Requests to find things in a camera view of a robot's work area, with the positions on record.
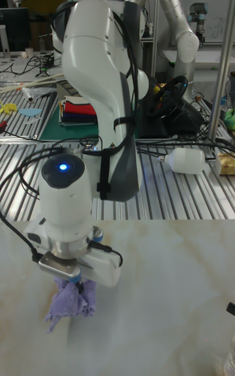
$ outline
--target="white bottle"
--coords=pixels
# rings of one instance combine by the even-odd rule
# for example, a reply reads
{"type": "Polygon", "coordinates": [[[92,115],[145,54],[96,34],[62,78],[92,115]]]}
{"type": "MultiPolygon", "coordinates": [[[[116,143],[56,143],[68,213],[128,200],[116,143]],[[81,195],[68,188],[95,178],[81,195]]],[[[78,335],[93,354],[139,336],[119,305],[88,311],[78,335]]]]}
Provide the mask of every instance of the white bottle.
{"type": "Polygon", "coordinates": [[[149,23],[149,36],[152,37],[153,36],[153,23],[149,23]]]}
{"type": "Polygon", "coordinates": [[[227,356],[224,370],[225,376],[235,376],[235,337],[232,339],[232,350],[227,356]]]}
{"type": "MultiPolygon", "coordinates": [[[[229,302],[227,312],[235,315],[235,305],[232,302],[229,302]]],[[[235,336],[232,339],[232,349],[227,356],[224,371],[225,376],[235,376],[235,336]]]]}
{"type": "Polygon", "coordinates": [[[201,149],[175,148],[168,155],[160,156],[159,161],[170,165],[175,173],[200,174],[205,165],[205,154],[201,149]]]}

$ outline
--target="workbench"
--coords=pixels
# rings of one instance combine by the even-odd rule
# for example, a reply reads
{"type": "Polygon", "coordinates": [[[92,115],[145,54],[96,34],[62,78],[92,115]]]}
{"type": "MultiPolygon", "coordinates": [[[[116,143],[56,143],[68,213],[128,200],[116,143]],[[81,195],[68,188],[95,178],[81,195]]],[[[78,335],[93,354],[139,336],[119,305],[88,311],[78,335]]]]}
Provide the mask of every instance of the workbench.
{"type": "MultiPolygon", "coordinates": [[[[35,79],[34,75],[35,73],[31,73],[32,80],[35,79]]],[[[57,107],[55,96],[41,98],[35,104],[29,104],[22,97],[21,91],[2,95],[1,99],[3,103],[15,102],[18,107],[22,108],[42,109],[41,119],[32,125],[26,125],[25,117],[17,113],[8,119],[8,131],[26,138],[40,137],[57,107]]],[[[218,136],[230,138],[222,125],[218,129],[218,136]]],[[[0,176],[4,178],[29,153],[51,144],[50,142],[48,144],[27,142],[2,134],[0,136],[0,176]]],[[[74,142],[64,145],[77,147],[74,142]]],[[[157,152],[156,146],[151,149],[157,152]]],[[[163,151],[169,153],[172,149],[165,147],[163,151]]],[[[173,173],[167,164],[160,163],[154,156],[141,154],[140,160],[143,171],[140,192],[124,203],[94,199],[92,209],[94,219],[235,219],[235,176],[219,176],[213,161],[206,163],[203,173],[192,176],[173,173]]],[[[33,187],[37,186],[41,166],[42,163],[32,166],[25,175],[26,180],[33,187]]],[[[0,195],[0,201],[4,213],[12,221],[32,220],[40,210],[39,201],[23,190],[18,176],[5,187],[0,195]]]]}
{"type": "MultiPolygon", "coordinates": [[[[17,223],[23,230],[26,223],[17,223]]],[[[44,322],[57,287],[0,224],[1,376],[223,376],[235,221],[102,221],[123,255],[93,317],[44,322]]]]}

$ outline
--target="white marble surface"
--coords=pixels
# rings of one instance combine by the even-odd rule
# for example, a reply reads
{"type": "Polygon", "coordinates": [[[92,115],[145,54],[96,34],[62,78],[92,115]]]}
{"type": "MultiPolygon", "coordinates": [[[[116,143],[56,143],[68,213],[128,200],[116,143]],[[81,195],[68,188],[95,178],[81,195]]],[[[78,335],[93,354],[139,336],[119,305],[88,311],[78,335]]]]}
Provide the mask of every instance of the white marble surface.
{"type": "Polygon", "coordinates": [[[235,334],[235,221],[102,222],[124,257],[92,318],[44,323],[55,285],[1,224],[1,376],[222,376],[235,334]]]}

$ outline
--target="black steering wheel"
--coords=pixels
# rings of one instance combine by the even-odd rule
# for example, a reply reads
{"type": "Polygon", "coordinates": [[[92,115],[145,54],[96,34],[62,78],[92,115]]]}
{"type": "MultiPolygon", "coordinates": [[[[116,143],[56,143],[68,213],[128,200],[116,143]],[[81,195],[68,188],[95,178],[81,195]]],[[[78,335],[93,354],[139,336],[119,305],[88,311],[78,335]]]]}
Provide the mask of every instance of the black steering wheel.
{"type": "Polygon", "coordinates": [[[147,116],[157,119],[169,114],[172,109],[177,107],[187,85],[188,81],[184,76],[171,79],[155,96],[149,99],[147,116]]]}

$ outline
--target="black strap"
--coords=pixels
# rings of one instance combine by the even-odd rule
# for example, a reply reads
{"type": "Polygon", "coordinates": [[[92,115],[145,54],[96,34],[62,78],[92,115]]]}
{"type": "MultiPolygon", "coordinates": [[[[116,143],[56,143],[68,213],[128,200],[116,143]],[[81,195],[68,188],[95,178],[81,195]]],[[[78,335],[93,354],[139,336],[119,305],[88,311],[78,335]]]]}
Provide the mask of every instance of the black strap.
{"type": "Polygon", "coordinates": [[[102,151],[100,182],[97,183],[97,192],[100,192],[101,200],[106,200],[108,197],[108,193],[111,190],[111,186],[108,182],[109,168],[110,149],[105,148],[102,151]]]}
{"type": "Polygon", "coordinates": [[[133,127],[136,126],[136,120],[135,120],[134,116],[123,116],[123,117],[119,117],[119,118],[115,119],[115,121],[114,121],[114,130],[116,129],[116,127],[118,125],[121,125],[122,123],[129,123],[133,127]]]}

